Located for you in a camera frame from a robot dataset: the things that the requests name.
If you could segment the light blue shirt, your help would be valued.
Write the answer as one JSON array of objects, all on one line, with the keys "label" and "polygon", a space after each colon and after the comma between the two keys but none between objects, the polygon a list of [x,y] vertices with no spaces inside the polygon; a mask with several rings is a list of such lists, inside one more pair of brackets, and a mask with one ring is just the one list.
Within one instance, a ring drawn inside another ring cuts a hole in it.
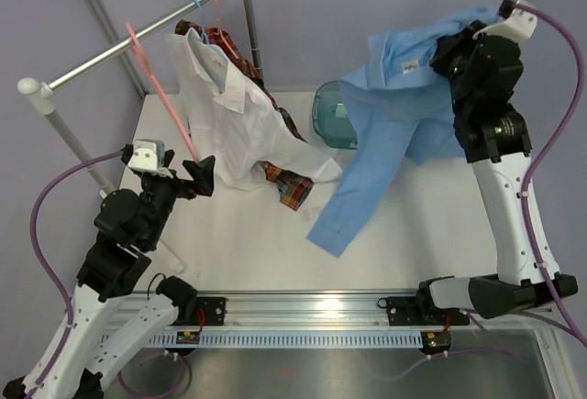
[{"label": "light blue shirt", "polygon": [[431,26],[370,36],[367,62],[338,81],[357,152],[308,233],[310,242],[341,256],[375,213],[403,159],[422,164],[463,157],[449,82],[430,62],[438,39],[475,20],[496,23],[496,8],[474,7]]}]

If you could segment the pink plastic hanger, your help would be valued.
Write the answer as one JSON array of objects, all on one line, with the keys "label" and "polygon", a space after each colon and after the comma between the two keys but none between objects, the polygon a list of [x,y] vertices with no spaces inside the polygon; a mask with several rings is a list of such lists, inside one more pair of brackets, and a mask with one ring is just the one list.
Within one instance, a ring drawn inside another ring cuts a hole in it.
[{"label": "pink plastic hanger", "polygon": [[180,115],[179,115],[177,109],[170,101],[169,96],[165,93],[163,87],[161,86],[159,79],[157,78],[157,76],[155,75],[155,72],[151,68],[148,55],[147,55],[146,51],[144,50],[143,46],[140,44],[140,41],[138,39],[138,36],[137,36],[135,30],[133,29],[133,27],[129,23],[126,23],[126,29],[127,29],[127,32],[129,34],[129,37],[131,40],[130,49],[134,55],[135,60],[137,61],[141,70],[144,72],[144,74],[149,79],[150,84],[153,87],[155,93],[160,98],[161,103],[163,104],[164,108],[166,109],[168,115],[170,116],[174,125],[176,126],[176,128],[180,132],[182,139],[183,139],[183,142],[184,142],[186,148],[188,149],[188,151],[192,157],[192,160],[195,162],[198,162],[199,161],[198,153],[197,153],[197,150],[194,146],[194,143],[193,143],[193,141],[192,141],[192,139],[191,139],[184,123],[183,123],[183,120],[180,118]]}]

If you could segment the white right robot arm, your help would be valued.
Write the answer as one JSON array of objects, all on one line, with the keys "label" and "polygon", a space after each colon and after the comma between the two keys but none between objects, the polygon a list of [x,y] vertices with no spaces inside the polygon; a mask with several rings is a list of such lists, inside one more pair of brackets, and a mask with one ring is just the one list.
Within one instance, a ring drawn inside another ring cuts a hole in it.
[{"label": "white right robot arm", "polygon": [[523,183],[532,146],[525,120],[509,102],[523,72],[519,45],[475,20],[440,38],[430,65],[449,80],[456,137],[481,192],[497,272],[420,283],[417,316],[435,323],[463,309],[490,319],[575,295],[577,280],[547,254],[535,196]]}]

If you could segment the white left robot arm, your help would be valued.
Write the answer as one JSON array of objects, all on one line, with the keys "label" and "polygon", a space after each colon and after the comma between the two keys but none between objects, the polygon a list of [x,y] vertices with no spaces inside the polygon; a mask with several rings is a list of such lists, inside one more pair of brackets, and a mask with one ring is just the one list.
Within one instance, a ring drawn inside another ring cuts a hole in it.
[{"label": "white left robot arm", "polygon": [[62,293],[65,317],[34,369],[6,384],[6,398],[101,398],[157,332],[174,324],[205,324],[196,289],[169,276],[137,314],[104,344],[98,342],[150,266],[148,254],[155,250],[175,202],[209,197],[215,189],[213,156],[184,161],[188,179],[170,169],[172,150],[126,145],[110,156],[140,178],[142,191],[120,189],[105,197],[94,220],[96,240],[77,284],[71,294]]}]

